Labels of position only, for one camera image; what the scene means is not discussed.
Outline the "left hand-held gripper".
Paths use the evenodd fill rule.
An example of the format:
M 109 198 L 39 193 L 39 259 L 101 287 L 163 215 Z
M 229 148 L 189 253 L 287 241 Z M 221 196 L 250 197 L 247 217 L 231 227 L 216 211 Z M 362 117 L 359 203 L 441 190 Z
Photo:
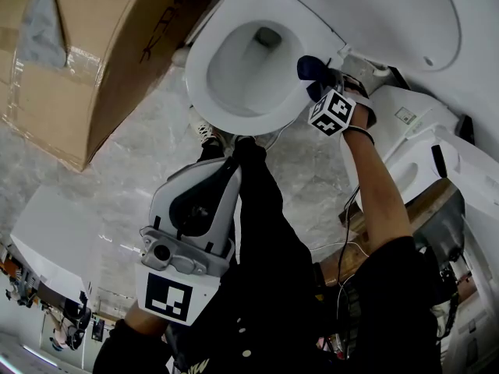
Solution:
M 142 310 L 185 326 L 202 313 L 235 253 L 241 181 L 237 161 L 223 157 L 191 164 L 157 189 L 135 266 Z

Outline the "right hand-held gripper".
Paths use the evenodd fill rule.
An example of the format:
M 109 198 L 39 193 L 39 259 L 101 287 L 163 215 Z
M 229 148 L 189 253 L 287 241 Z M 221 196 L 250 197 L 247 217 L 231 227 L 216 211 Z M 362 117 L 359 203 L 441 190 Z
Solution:
M 309 124 L 327 136 L 342 132 L 350 126 L 357 104 L 368 111 L 366 127 L 377 123 L 372 101 L 363 84 L 336 69 L 325 69 L 323 79 L 314 80 L 307 93 L 314 102 L 310 109 Z

